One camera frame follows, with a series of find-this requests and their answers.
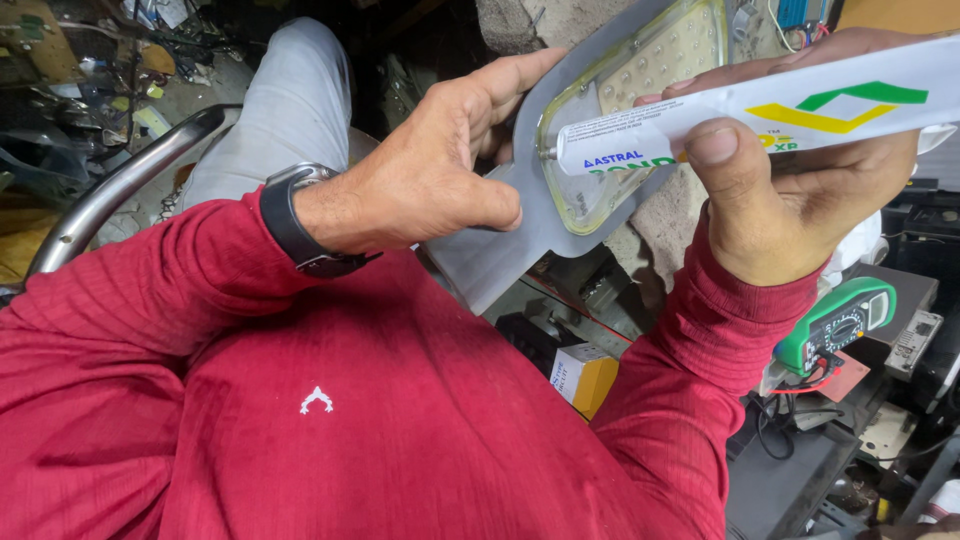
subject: yellow chevron graphic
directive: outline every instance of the yellow chevron graphic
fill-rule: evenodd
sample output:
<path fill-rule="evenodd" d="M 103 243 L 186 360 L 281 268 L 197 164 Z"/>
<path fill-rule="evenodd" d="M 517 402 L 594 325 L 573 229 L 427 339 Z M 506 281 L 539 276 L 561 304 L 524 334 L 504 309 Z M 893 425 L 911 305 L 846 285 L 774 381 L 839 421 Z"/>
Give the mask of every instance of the yellow chevron graphic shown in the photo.
<path fill-rule="evenodd" d="M 832 134 L 848 134 L 849 132 L 862 126 L 863 124 L 866 124 L 874 118 L 882 116 L 883 114 L 886 114 L 887 112 L 890 112 L 896 108 L 896 105 L 877 105 L 863 114 L 860 114 L 853 120 L 843 120 L 840 118 L 833 118 L 831 116 L 814 114 L 813 112 L 790 109 L 789 107 L 784 107 L 779 103 L 768 103 L 767 105 L 761 105 L 760 107 L 745 109 L 745 111 L 749 112 L 750 114 L 755 114 L 760 118 L 774 120 L 784 124 L 800 126 L 802 128 L 809 128 L 811 130 L 818 130 Z"/>

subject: green multimeter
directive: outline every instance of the green multimeter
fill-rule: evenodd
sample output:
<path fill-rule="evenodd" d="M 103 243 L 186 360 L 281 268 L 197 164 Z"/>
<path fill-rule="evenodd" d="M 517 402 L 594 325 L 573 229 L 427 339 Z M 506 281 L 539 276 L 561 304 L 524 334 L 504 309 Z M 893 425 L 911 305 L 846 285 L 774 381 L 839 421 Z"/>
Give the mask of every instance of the green multimeter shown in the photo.
<path fill-rule="evenodd" d="M 774 348 L 774 358 L 806 377 L 816 366 L 818 349 L 838 351 L 894 318 L 897 290 L 877 278 L 843 282 L 820 299 Z"/>

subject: red long-sleeve shirt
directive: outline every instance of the red long-sleeve shirt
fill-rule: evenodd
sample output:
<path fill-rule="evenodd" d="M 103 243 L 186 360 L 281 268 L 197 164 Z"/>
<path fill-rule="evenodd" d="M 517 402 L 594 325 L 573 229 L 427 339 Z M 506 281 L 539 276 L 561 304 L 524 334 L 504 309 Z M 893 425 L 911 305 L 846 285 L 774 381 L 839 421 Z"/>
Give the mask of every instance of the red long-sleeve shirt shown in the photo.
<path fill-rule="evenodd" d="M 0 537 L 720 538 L 814 279 L 740 282 L 702 224 L 587 426 L 409 250 L 321 282 L 213 201 L 0 311 Z"/>

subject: glue tube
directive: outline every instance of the glue tube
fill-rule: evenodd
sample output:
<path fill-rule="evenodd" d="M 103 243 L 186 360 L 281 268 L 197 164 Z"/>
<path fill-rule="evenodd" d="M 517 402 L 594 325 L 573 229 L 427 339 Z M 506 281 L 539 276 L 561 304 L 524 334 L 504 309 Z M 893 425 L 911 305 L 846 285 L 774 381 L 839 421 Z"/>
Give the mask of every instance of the glue tube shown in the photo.
<path fill-rule="evenodd" d="M 564 126 L 540 154 L 570 175 L 686 161 L 684 138 L 718 117 L 749 126 L 768 154 L 960 120 L 960 36 L 704 90 Z"/>

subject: shirt sleeve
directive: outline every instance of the shirt sleeve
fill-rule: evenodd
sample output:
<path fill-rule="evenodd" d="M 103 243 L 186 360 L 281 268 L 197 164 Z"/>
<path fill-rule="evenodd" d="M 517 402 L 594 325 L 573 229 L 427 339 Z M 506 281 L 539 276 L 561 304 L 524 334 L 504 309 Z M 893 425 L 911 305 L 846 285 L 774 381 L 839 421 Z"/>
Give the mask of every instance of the shirt sleeve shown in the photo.
<path fill-rule="evenodd" d="M 772 287 L 740 281 L 713 258 L 702 212 L 666 308 L 620 358 L 590 424 L 634 482 L 700 537 L 724 537 L 726 441 L 744 419 L 737 398 L 812 307 L 818 275 Z"/>
<path fill-rule="evenodd" d="M 269 236 L 258 193 L 30 278 L 0 310 L 0 535 L 156 532 L 184 358 L 318 282 Z"/>

